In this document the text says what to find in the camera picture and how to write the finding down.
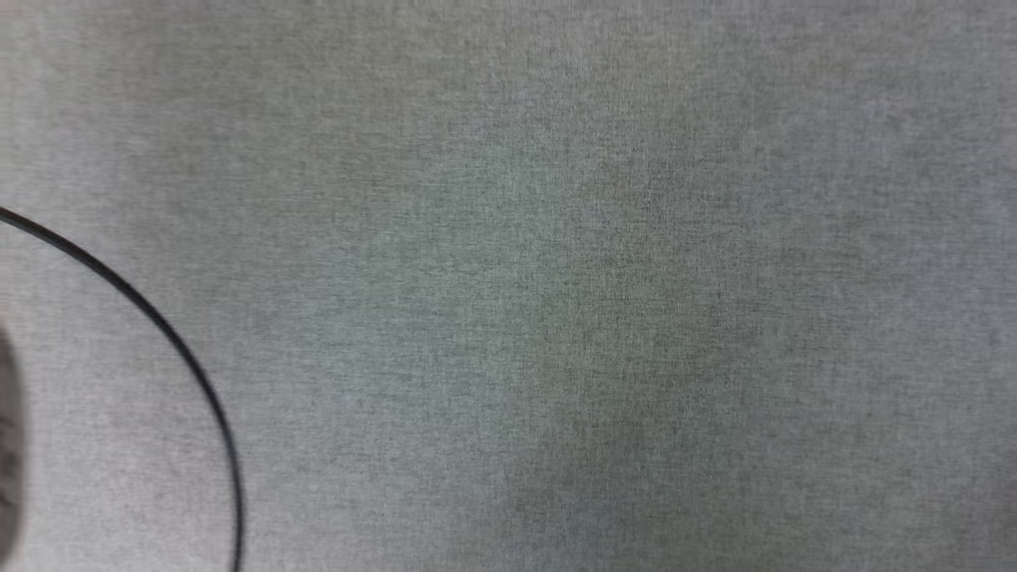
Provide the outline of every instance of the black wire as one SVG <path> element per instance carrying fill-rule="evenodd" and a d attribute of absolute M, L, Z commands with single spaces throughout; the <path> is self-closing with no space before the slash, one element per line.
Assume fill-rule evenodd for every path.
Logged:
<path fill-rule="evenodd" d="M 204 375 L 204 369 L 201 364 L 198 363 L 196 357 L 191 352 L 187 344 L 184 343 L 183 338 L 177 334 L 173 326 L 163 318 L 163 314 L 159 313 L 156 306 L 152 305 L 137 290 L 134 289 L 126 280 L 120 278 L 120 276 L 113 272 L 108 266 L 104 265 L 98 259 L 89 254 L 83 248 L 74 244 L 70 240 L 60 236 L 59 234 L 53 232 L 52 230 L 40 225 L 39 223 L 33 222 L 29 219 L 18 215 L 17 213 L 11 212 L 8 209 L 0 207 L 0 220 L 3 222 L 23 230 L 28 234 L 48 242 L 49 244 L 63 250 L 69 254 L 75 261 L 81 263 L 82 265 L 88 267 L 88 270 L 95 272 L 99 276 L 103 277 L 107 282 L 110 283 L 114 288 L 120 291 L 121 294 L 127 296 L 131 302 L 137 306 L 138 309 L 144 313 L 156 328 L 162 332 L 166 339 L 170 341 L 173 345 L 173 349 L 177 350 L 180 357 L 183 358 L 184 362 L 187 363 L 187 367 L 190 368 L 191 374 L 194 375 L 194 381 L 197 382 L 198 387 L 201 388 L 201 393 L 204 394 L 205 401 L 208 402 L 208 407 L 212 409 L 212 414 L 216 417 L 216 424 L 219 426 L 219 433 L 223 436 L 223 445 L 226 446 L 226 457 L 229 462 L 230 468 L 230 479 L 233 483 L 233 556 L 231 559 L 231 570 L 233 572 L 240 572 L 241 561 L 243 560 L 244 553 L 244 487 L 243 478 L 240 472 L 240 455 L 237 453 L 237 445 L 233 440 L 233 432 L 230 430 L 230 422 L 226 419 L 226 410 L 223 408 L 223 404 L 220 402 L 219 397 L 216 395 L 215 388 L 208 383 L 208 378 Z"/>

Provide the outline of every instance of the curved cable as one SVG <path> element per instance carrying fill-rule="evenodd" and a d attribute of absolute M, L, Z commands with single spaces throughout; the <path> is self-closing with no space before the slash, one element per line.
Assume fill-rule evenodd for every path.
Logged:
<path fill-rule="evenodd" d="M 219 396 L 216 394 L 215 388 L 208 382 L 208 378 L 204 375 L 204 368 L 198 362 L 197 358 L 191 352 L 187 344 L 184 343 L 183 338 L 177 334 L 173 326 L 163 318 L 163 314 L 159 313 L 156 306 L 152 305 L 137 290 L 134 289 L 126 280 L 120 277 L 117 273 L 113 272 L 108 266 L 100 262 L 98 259 L 89 254 L 86 250 L 74 244 L 70 240 L 60 236 L 59 234 L 53 232 L 52 230 L 36 223 L 29 219 L 18 215 L 8 209 L 0 207 L 0 220 L 3 222 L 23 230 L 28 234 L 49 243 L 50 245 L 63 250 L 65 253 L 70 255 L 70 258 L 81 263 L 88 270 L 95 272 L 101 276 L 104 280 L 110 283 L 111 286 L 120 291 L 121 294 L 127 297 L 131 302 L 137 306 L 138 309 L 144 313 L 149 321 L 159 328 L 159 331 L 166 336 L 166 339 L 170 341 L 173 345 L 173 349 L 180 354 L 184 362 L 187 363 L 187 367 L 194 375 L 194 381 L 197 383 L 198 387 L 201 388 L 201 393 L 204 395 L 205 401 L 208 403 L 208 407 L 212 409 L 212 414 L 216 417 L 216 424 L 219 427 L 219 433 L 223 437 L 223 445 L 226 447 L 226 457 L 229 462 L 230 479 L 233 484 L 233 555 L 231 557 L 230 569 L 233 572 L 240 572 L 241 561 L 243 560 L 244 552 L 244 487 L 243 478 L 240 472 L 240 455 L 237 453 L 237 446 L 233 439 L 233 432 L 230 428 L 230 423 L 226 419 L 226 410 L 223 408 L 222 402 L 219 400 Z"/>

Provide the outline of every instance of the black cable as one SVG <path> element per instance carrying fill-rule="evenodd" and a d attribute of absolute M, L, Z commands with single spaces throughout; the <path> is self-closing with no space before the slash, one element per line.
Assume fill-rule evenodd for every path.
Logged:
<path fill-rule="evenodd" d="M 180 357 L 187 363 L 187 367 L 189 367 L 191 374 L 194 375 L 194 381 L 197 382 L 198 387 L 201 388 L 201 393 L 204 395 L 205 401 L 208 402 L 212 414 L 216 417 L 216 424 L 219 426 L 219 433 L 223 436 L 223 445 L 226 446 L 226 457 L 230 465 L 230 478 L 233 481 L 234 520 L 231 570 L 233 572 L 240 572 L 240 565 L 243 560 L 244 553 L 244 487 L 243 478 L 240 473 L 240 455 L 237 453 L 237 445 L 233 440 L 233 432 L 230 430 L 230 422 L 226 419 L 226 410 L 223 408 L 223 404 L 219 401 L 219 397 L 216 395 L 216 390 L 208 382 L 208 378 L 205 377 L 204 368 L 202 368 L 201 364 L 198 363 L 197 358 L 194 357 L 190 348 L 188 348 L 187 344 L 184 343 L 183 338 L 181 338 L 180 335 L 177 334 L 176 330 L 173 329 L 173 326 L 170 326 L 170 323 L 163 318 L 163 314 L 159 313 L 156 306 L 152 305 L 152 303 L 144 299 L 144 296 L 135 290 L 133 286 L 131 286 L 123 278 L 120 278 L 120 276 L 113 272 L 113 270 L 108 266 L 104 265 L 86 250 L 63 236 L 60 236 L 52 230 L 40 225 L 39 223 L 33 222 L 17 213 L 4 209 L 3 207 L 0 207 L 0 220 L 27 232 L 40 240 L 48 242 L 60 250 L 63 250 L 72 259 L 88 267 L 88 270 L 95 272 L 104 280 L 109 282 L 114 288 L 119 290 L 121 294 L 127 296 L 127 299 L 133 302 L 134 305 L 137 306 L 137 308 L 140 309 L 141 312 L 156 325 L 156 328 L 159 328 L 159 331 L 162 332 L 166 336 L 166 339 L 170 341 L 170 344 L 173 345 L 173 349 L 177 350 Z"/>

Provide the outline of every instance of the gray upholstery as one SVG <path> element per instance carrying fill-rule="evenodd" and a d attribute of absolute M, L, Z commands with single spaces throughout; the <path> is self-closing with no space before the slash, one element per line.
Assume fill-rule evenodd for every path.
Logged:
<path fill-rule="evenodd" d="M 204 361 L 247 570 L 1013 569 L 1012 3 L 284 4 L 4 33 L 0 204 Z M 0 320 L 8 568 L 226 569 L 159 333 L 9 228 Z"/>

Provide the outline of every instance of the gray fabric surface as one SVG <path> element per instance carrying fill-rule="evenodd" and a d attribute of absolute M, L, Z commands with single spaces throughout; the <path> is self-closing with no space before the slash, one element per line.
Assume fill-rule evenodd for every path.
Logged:
<path fill-rule="evenodd" d="M 12 2 L 0 204 L 248 567 L 1012 570 L 1015 9 Z M 222 570 L 0 229 L 11 570 Z"/>

